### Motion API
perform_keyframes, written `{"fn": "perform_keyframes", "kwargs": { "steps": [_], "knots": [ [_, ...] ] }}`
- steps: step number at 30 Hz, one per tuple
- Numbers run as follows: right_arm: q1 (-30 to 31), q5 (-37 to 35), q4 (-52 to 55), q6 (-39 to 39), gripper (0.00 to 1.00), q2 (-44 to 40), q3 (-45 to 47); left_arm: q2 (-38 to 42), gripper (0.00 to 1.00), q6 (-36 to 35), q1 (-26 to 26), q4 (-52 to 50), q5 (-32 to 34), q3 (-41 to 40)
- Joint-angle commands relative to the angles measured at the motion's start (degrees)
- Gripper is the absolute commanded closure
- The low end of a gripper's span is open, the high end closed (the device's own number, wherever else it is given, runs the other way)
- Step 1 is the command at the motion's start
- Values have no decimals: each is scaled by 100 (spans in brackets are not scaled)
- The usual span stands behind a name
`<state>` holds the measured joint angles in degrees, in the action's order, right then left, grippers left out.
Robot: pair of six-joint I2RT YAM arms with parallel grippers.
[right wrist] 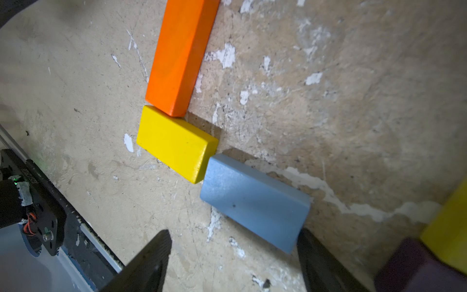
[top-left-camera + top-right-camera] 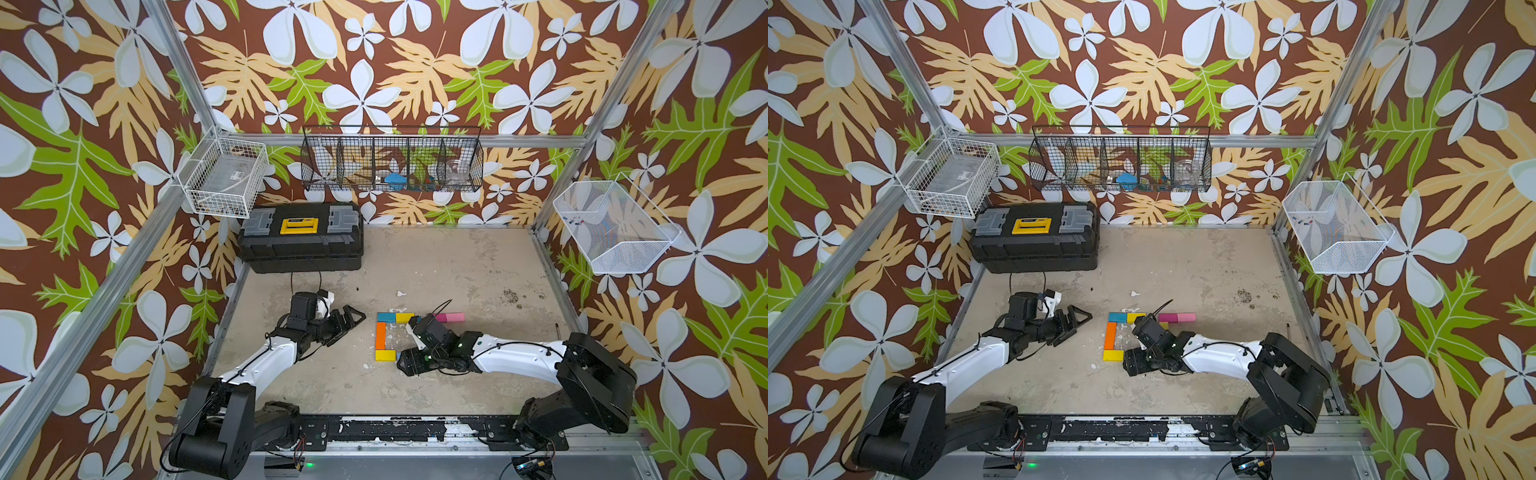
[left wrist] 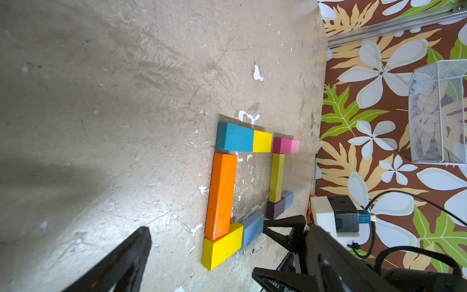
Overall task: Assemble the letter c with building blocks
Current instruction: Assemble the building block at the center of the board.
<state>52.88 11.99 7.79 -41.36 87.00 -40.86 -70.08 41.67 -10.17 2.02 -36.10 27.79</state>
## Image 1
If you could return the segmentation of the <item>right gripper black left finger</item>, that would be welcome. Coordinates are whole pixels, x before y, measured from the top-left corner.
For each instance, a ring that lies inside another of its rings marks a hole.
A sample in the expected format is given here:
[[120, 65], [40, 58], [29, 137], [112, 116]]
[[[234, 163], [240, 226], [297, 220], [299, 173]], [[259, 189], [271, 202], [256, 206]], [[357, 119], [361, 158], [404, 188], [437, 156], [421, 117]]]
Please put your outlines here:
[[161, 292], [169, 264], [172, 240], [165, 229], [102, 288], [103, 292]]

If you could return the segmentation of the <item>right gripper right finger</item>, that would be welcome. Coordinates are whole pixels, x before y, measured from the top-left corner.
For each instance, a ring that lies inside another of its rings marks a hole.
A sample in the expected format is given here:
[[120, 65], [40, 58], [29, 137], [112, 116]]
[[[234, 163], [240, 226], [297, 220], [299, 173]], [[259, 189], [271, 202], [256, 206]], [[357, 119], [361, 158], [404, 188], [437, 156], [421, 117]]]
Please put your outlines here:
[[301, 229], [297, 239], [297, 251], [308, 292], [368, 290], [308, 229]]

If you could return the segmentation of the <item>light blue block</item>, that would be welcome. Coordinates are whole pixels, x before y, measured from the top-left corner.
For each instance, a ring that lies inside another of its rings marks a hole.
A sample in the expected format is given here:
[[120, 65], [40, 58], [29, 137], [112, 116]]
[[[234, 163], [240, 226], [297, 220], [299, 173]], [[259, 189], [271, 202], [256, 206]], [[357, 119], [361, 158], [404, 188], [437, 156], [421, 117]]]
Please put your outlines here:
[[209, 159], [200, 198], [289, 254], [311, 208], [311, 198], [224, 154]]

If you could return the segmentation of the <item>purple block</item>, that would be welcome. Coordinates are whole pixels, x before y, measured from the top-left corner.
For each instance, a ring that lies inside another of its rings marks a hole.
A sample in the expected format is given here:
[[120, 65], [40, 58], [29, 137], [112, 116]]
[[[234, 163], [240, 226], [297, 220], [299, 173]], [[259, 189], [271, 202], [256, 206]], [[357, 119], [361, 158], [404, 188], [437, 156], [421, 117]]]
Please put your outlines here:
[[465, 292], [467, 277], [408, 237], [377, 273], [374, 285], [377, 292]]

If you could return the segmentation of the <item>long yellow block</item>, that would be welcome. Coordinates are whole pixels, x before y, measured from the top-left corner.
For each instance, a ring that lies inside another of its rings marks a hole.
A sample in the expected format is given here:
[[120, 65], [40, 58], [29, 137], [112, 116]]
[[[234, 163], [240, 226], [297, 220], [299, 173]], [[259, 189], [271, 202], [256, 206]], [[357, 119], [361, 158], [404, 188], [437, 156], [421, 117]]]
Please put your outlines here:
[[467, 273], [466, 180], [448, 198], [420, 239], [441, 262]]

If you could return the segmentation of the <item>small yellow block top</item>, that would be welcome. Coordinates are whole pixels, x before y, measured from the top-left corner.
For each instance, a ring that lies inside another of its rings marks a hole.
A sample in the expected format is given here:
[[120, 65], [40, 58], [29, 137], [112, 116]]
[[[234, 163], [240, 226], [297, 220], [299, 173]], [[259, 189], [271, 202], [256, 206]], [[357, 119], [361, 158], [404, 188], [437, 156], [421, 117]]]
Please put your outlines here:
[[154, 106], [142, 109], [137, 144], [193, 184], [204, 180], [219, 140]]

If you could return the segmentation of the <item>orange block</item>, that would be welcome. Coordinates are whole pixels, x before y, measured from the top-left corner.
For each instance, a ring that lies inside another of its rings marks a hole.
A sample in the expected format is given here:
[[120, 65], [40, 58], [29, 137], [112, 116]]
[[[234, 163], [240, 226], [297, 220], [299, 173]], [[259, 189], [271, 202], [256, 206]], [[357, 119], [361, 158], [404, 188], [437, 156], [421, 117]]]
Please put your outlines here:
[[188, 110], [219, 5], [167, 2], [145, 99], [171, 117]]

